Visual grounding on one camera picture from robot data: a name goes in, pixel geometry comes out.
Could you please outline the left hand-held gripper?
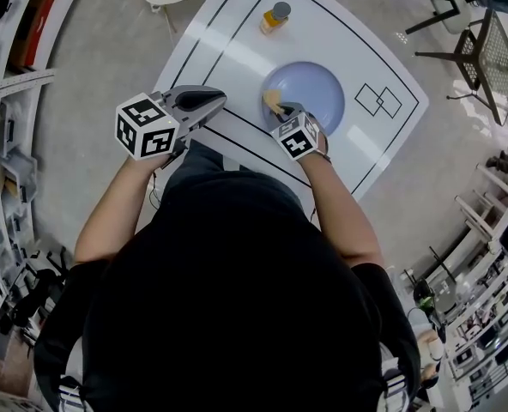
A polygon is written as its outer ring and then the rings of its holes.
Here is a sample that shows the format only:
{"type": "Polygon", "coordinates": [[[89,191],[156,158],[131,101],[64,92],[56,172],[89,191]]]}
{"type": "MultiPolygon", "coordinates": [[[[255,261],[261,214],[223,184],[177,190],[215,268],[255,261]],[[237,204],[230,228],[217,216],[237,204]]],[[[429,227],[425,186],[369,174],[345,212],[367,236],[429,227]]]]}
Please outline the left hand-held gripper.
{"type": "Polygon", "coordinates": [[[221,90],[202,85],[140,93],[117,106],[115,139],[137,167],[164,167],[187,149],[185,133],[202,128],[226,101],[221,90]]]}

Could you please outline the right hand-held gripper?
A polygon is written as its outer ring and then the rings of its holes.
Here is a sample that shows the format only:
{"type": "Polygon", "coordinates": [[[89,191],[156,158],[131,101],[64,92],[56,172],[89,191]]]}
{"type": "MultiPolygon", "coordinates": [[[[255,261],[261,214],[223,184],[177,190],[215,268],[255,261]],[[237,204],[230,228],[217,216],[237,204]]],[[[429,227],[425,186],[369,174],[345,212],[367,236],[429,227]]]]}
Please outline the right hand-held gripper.
{"type": "Polygon", "coordinates": [[[282,113],[269,111],[270,117],[280,124],[271,136],[293,161],[308,154],[318,154],[327,159],[327,136],[315,117],[297,102],[279,104],[282,113]]]}

